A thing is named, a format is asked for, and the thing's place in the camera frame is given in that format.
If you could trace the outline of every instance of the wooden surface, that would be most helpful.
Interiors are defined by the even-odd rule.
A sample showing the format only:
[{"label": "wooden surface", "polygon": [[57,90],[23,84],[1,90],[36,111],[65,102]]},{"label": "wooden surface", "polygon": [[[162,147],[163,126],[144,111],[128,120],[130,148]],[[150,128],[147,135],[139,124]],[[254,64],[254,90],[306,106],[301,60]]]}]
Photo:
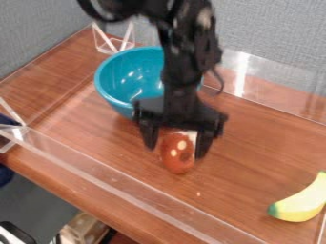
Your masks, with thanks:
[{"label": "wooden surface", "polygon": [[[326,127],[232,95],[212,97],[202,91],[203,100],[230,115],[226,134],[194,171],[172,175],[158,153],[144,149],[138,127],[95,92],[93,72],[104,58],[85,29],[15,74],[11,83],[0,84],[1,96],[36,130],[267,243],[313,244],[322,217],[293,224],[271,218],[266,209],[301,191],[325,170]],[[135,241],[200,243],[20,147],[1,161]]]}]

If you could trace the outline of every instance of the blue bowl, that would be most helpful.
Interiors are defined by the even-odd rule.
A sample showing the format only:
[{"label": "blue bowl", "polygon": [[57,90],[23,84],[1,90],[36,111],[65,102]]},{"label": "blue bowl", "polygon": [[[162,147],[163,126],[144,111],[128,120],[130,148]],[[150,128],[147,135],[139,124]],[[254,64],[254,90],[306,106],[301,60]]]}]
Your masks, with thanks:
[{"label": "blue bowl", "polygon": [[163,95],[163,50],[143,47],[109,57],[95,73],[95,87],[115,111],[132,118],[132,102]]}]

